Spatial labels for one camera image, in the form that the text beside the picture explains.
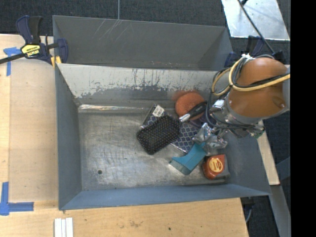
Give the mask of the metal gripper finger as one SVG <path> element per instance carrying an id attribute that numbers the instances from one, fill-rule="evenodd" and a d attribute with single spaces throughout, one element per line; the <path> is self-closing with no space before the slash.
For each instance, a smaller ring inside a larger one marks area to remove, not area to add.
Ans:
<path id="1" fill-rule="evenodd" d="M 228 142 L 218 135 L 210 135 L 203 145 L 207 155 L 216 155 L 219 149 L 226 148 Z"/>
<path id="2" fill-rule="evenodd" d="M 193 141 L 198 144 L 202 144 L 206 142 L 212 136 L 213 129 L 208 125 L 208 123 L 204 123 L 198 133 L 193 137 Z"/>

